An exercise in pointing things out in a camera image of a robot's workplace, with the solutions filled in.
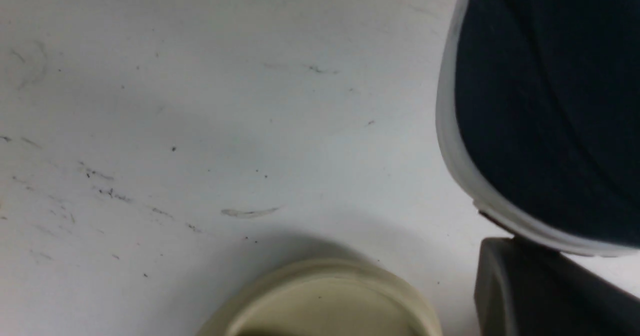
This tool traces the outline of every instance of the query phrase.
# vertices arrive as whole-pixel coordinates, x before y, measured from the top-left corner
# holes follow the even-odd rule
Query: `black shoe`
[[[436,129],[496,224],[563,252],[635,252],[640,0],[458,0]]]

